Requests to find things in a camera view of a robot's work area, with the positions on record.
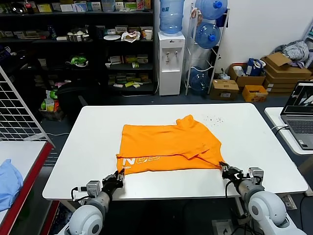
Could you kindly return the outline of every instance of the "white wire grid panel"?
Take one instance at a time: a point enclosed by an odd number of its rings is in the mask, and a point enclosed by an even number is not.
[[[54,166],[59,152],[0,66],[0,141],[48,141],[54,148],[45,166]]]
[[[194,6],[193,6],[193,4],[191,4],[190,15],[192,14],[193,9],[194,9]],[[227,9],[227,12],[224,13],[224,15],[226,15],[226,19],[224,22],[224,26],[222,28],[220,41],[217,44],[217,46],[219,46],[217,51],[215,51],[213,48],[203,49],[203,48],[198,46],[198,44],[195,42],[196,34],[193,32],[196,32],[196,29],[197,29],[199,11],[196,10],[195,17],[190,17],[189,26],[188,26],[186,50],[185,50],[185,59],[184,59],[185,63],[183,64],[183,74],[182,74],[184,85],[186,87],[185,95],[188,95],[188,88],[190,88],[189,79],[190,79],[190,71],[192,68],[194,68],[195,70],[198,70],[198,71],[203,71],[203,72],[204,71],[207,72],[208,70],[213,70],[212,75],[211,75],[211,79],[210,79],[209,89],[208,89],[210,92],[214,73],[215,73],[215,65],[219,59],[219,51],[221,48],[223,35],[224,35],[226,25],[228,22],[229,13],[230,13],[230,9]],[[203,22],[208,22],[208,23],[213,23],[213,24],[216,23],[215,20],[214,21],[208,21],[206,19],[203,19]],[[208,54],[204,53],[204,55],[205,55],[204,57],[194,58],[195,54],[199,55],[199,52],[201,52],[201,51],[202,52],[208,51],[209,53]],[[209,58],[211,56],[211,53],[214,53],[216,55],[215,63],[213,65],[209,62]]]

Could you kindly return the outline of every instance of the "orange t-shirt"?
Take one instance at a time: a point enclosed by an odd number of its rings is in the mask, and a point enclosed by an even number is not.
[[[191,115],[177,125],[124,125],[117,169],[125,174],[179,169],[216,169],[221,142]]]

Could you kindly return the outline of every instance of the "blue cloth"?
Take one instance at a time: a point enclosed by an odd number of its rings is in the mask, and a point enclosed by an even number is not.
[[[11,159],[5,160],[0,165],[0,211],[12,206],[22,187],[22,175],[11,164]]]

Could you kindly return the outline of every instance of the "blue water jug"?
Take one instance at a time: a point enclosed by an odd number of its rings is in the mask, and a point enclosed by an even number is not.
[[[160,0],[160,2],[160,30],[170,34],[180,32],[184,0]]]
[[[190,70],[190,78],[189,78],[189,85],[192,91],[195,94],[207,94],[209,88],[209,77],[206,72],[200,72],[195,68],[191,68]]]
[[[196,0],[195,7],[205,19],[216,20],[227,10],[227,0]]]
[[[216,46],[220,38],[220,29],[215,24],[202,22],[197,27],[195,41],[202,48],[209,49]]]

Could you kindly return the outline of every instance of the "water jug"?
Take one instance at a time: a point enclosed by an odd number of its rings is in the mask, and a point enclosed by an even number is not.
[[[195,94],[207,94],[209,87],[209,77],[206,72],[200,72],[195,68],[190,70],[189,85]]]
[[[102,9],[104,12],[113,12],[115,7],[115,0],[101,0]]]
[[[160,2],[160,30],[170,34],[180,32],[184,0],[160,0]]]
[[[220,37],[220,29],[215,24],[202,22],[197,27],[195,41],[202,48],[209,49],[216,46]]]
[[[227,0],[196,0],[195,7],[205,19],[216,20],[227,10]]]

